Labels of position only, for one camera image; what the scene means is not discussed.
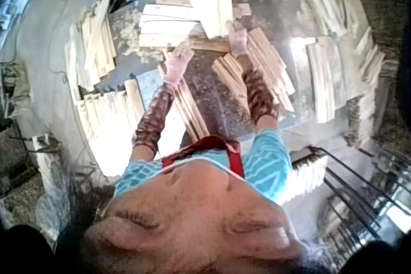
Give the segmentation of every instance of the patterned arm sleeve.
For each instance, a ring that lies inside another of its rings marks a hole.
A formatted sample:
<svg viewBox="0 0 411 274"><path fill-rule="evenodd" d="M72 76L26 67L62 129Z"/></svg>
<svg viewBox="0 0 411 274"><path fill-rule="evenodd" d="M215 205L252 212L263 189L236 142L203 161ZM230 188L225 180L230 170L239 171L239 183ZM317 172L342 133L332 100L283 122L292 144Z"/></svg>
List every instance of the patterned arm sleeve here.
<svg viewBox="0 0 411 274"><path fill-rule="evenodd" d="M254 124L263 116L278 119L279 105L274 104L274 98L263 78L263 72L255 69L248 55L238 58L243 67L243 81L247 88L251 119Z"/></svg>
<svg viewBox="0 0 411 274"><path fill-rule="evenodd" d="M164 130L166 116L173 104L174 97L173 85L163 83L159 87L134 132L133 148L147 146L153 150L154 154L157 153L161 132Z"/></svg>

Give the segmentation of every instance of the hand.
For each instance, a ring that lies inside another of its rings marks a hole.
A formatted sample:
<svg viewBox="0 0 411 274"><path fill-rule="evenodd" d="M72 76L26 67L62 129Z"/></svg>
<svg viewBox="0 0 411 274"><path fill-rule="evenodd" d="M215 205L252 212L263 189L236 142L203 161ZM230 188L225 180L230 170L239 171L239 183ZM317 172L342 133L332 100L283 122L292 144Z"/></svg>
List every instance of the hand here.
<svg viewBox="0 0 411 274"><path fill-rule="evenodd" d="M178 86L193 56L194 51L191 50L187 42L183 42L176 47L166 61L167 75L164 77L164 81L174 87Z"/></svg>
<svg viewBox="0 0 411 274"><path fill-rule="evenodd" d="M229 42L231 53L235 55L247 54L247 30L243 28L240 22L234 24L228 22Z"/></svg>

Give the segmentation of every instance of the workbench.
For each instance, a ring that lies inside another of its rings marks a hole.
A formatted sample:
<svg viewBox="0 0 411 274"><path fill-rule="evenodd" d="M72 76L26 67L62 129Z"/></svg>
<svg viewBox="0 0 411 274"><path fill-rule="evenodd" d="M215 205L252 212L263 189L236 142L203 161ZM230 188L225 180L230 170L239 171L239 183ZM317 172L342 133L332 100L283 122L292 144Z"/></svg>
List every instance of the workbench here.
<svg viewBox="0 0 411 274"><path fill-rule="evenodd" d="M232 0L233 3L248 3L252 16L243 21L249 30L261 27L287 65L287 71L296 89L290 97L295 113L283 113L280 129L290 128L315 119L311 72L305 46L301 39L319 34L310 8L305 0ZM139 81L144 105L161 83L157 71L161 59L160 49L140 49L138 46L138 22L143 6L155 0L140 0L112 13L109 16L118 57L117 68L101 79L100 91L120 89L124 81L135 76ZM244 140L253 132L253 127L228 88L219 81L211 69L219 52L195 51L184 75L193 98L211 134Z"/></svg>

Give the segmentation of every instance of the red strap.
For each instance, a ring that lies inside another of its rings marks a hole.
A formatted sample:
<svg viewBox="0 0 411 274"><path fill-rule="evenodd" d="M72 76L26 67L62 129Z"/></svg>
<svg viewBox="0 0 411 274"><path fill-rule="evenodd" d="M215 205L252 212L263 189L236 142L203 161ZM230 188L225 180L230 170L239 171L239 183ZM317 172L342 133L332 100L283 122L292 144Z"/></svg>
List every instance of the red strap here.
<svg viewBox="0 0 411 274"><path fill-rule="evenodd" d="M242 178L245 178L243 162L241 161L240 150L241 146L236 141L226 142L222 138L217 136L208 136L200 141L192 144L188 147L182 148L180 151L171 154L168 157L162 159L162 167L168 167L172 165L176 160L182 160L191 156L194 153L198 153L206 150L226 150L230 162L230 170L236 173Z"/></svg>

